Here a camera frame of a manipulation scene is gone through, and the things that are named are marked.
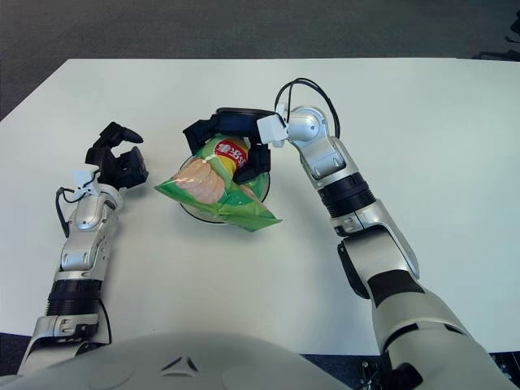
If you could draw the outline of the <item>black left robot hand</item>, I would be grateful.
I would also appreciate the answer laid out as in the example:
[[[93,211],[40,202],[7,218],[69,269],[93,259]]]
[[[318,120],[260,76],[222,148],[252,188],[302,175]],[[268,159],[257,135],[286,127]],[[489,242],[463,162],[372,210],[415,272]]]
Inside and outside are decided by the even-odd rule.
[[[88,149],[84,162],[97,166],[100,184],[107,184],[115,189],[130,189],[146,182],[149,172],[141,151],[136,146],[119,157],[113,155],[111,150],[123,141],[140,144],[143,138],[129,128],[110,122]]]

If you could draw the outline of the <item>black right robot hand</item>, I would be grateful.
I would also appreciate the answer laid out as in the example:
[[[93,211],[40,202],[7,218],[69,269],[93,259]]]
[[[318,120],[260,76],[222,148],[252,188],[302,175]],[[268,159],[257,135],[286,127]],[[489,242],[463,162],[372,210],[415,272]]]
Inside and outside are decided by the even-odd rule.
[[[216,135],[247,138],[250,147],[246,163],[233,174],[235,183],[245,184],[271,170],[271,151],[261,142],[257,121],[273,114],[268,110],[221,107],[209,119],[187,127],[183,134],[192,155]]]

